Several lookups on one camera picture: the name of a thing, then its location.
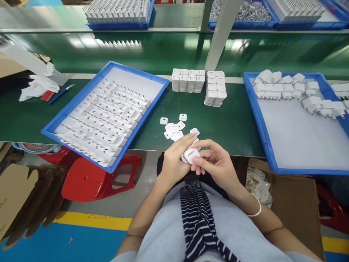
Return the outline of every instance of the yellow floor line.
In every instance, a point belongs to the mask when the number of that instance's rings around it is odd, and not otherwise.
[[[54,223],[127,231],[132,218],[60,211]]]
[[[127,231],[131,221],[132,218],[60,211],[53,222],[75,226]],[[349,255],[348,239],[322,237],[322,243],[326,252]]]
[[[349,239],[322,237],[322,245],[326,252],[349,255]]]

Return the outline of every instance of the striped scarf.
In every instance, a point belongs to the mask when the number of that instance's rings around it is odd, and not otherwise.
[[[184,262],[191,262],[207,250],[218,250],[227,262],[238,262],[236,256],[217,237],[210,202],[196,174],[184,177],[181,209],[186,251]]]

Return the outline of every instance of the blue plastic tray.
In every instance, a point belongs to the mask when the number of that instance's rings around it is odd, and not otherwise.
[[[329,0],[329,1],[331,1],[346,16],[346,19],[349,21],[349,8],[337,0]]]
[[[270,9],[267,5],[266,5],[266,1],[265,0],[261,0],[260,2],[262,2],[262,4],[269,10],[269,15],[271,16],[271,20],[270,21],[234,21],[233,24],[233,29],[266,29],[266,28],[273,28],[275,26],[276,23],[276,14],[274,12],[274,10]],[[217,25],[217,21],[209,21],[208,22],[208,27],[211,30],[214,30],[216,28]]]
[[[128,138],[126,144],[124,145],[124,147],[122,148],[121,152],[119,153],[118,157],[116,158],[114,164],[110,167],[102,167],[100,166],[98,163],[92,161],[89,157],[85,156],[83,153],[77,152],[74,148],[68,146],[67,144],[63,143],[61,140],[59,140],[57,137],[51,135],[51,133],[55,132],[55,129],[58,127],[58,125],[70,114],[70,112],[72,112],[78,104],[81,103],[82,100],[85,99],[85,97],[91,92],[91,90],[93,90],[95,88],[95,86],[100,83],[101,80],[104,79],[104,77],[108,74],[108,72],[113,68],[119,68],[121,70],[130,72],[132,74],[135,75],[139,75],[142,76],[144,78],[148,78],[151,79],[153,81],[156,81],[158,83],[163,84],[163,87],[161,88],[161,90],[159,91],[159,93],[157,94],[157,96],[154,98],[153,102],[149,105],[148,109],[146,110],[146,112],[144,113],[143,117],[141,118],[141,120],[138,122],[138,125],[136,126],[136,128],[133,130],[133,132],[131,133],[130,137]],[[86,158],[87,160],[91,161],[92,163],[98,165],[101,169],[104,169],[106,172],[108,173],[114,173],[117,165],[119,164],[120,160],[122,159],[122,157],[124,156],[126,150],[128,149],[128,147],[130,146],[130,144],[132,143],[133,139],[135,138],[135,136],[137,135],[137,133],[139,132],[139,130],[141,129],[141,127],[143,126],[145,120],[148,118],[150,112],[153,110],[154,106],[156,105],[156,103],[158,102],[158,100],[160,99],[160,96],[163,94],[163,92],[165,91],[166,87],[168,86],[170,80],[165,79],[165,78],[161,78],[159,76],[156,75],[152,75],[137,69],[134,69],[132,67],[128,67],[126,65],[122,65],[113,61],[108,62],[108,64],[106,64],[105,67],[103,67],[103,69],[101,71],[99,71],[99,73],[92,78],[92,80],[41,130],[41,133],[49,138],[51,138],[52,140],[64,145],[65,147],[69,148],[70,150],[73,150],[75,153],[81,155],[82,157]]]
[[[323,4],[326,5],[327,10],[333,13],[339,21],[337,22],[305,22],[305,21],[285,21],[281,22],[279,17],[276,15],[275,29],[281,30],[332,30],[332,29],[343,29],[349,24],[348,15],[345,14],[341,9],[337,8],[330,0],[322,0]],[[266,3],[270,10],[275,10],[273,7]]]
[[[268,164],[270,169],[273,170],[277,174],[319,174],[319,175],[349,175],[349,171],[344,170],[323,170],[323,169],[287,169],[287,168],[278,168],[273,147],[270,142],[270,137],[268,134],[268,130],[266,128],[266,124],[263,118],[262,111],[257,101],[256,94],[253,90],[252,84],[250,82],[250,78],[256,78],[259,72],[245,72],[244,73],[244,84],[247,90],[247,95],[250,100],[250,104],[252,107],[252,111],[254,114],[254,118],[256,120],[257,128],[259,131],[259,135],[261,137],[262,145],[264,148],[266,159],[268,160]],[[294,76],[296,73],[283,73],[282,77],[290,75]],[[324,97],[324,99],[331,99],[332,101],[340,101],[340,99],[334,94],[332,88],[327,83],[325,77],[321,73],[307,73],[304,74],[306,79],[314,79],[318,82],[320,91]],[[346,115],[345,119],[338,117],[340,125],[344,129],[347,136],[349,136],[349,116]]]
[[[148,29],[152,17],[155,0],[150,0],[150,8],[146,22],[122,22],[122,23],[87,23],[92,30],[124,30],[124,29]]]

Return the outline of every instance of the fan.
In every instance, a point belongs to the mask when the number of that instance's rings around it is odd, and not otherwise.
[[[32,144],[32,143],[12,143],[14,148],[23,150],[30,154],[46,154],[57,153],[61,150],[62,146],[50,145],[50,144]]]

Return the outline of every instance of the wrist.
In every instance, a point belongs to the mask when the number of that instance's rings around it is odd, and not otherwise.
[[[161,172],[155,181],[154,187],[156,187],[158,190],[166,192],[166,194],[167,194],[168,191],[171,190],[173,185],[171,185],[171,183],[168,181],[168,179],[166,179],[166,177],[163,176],[162,172]]]

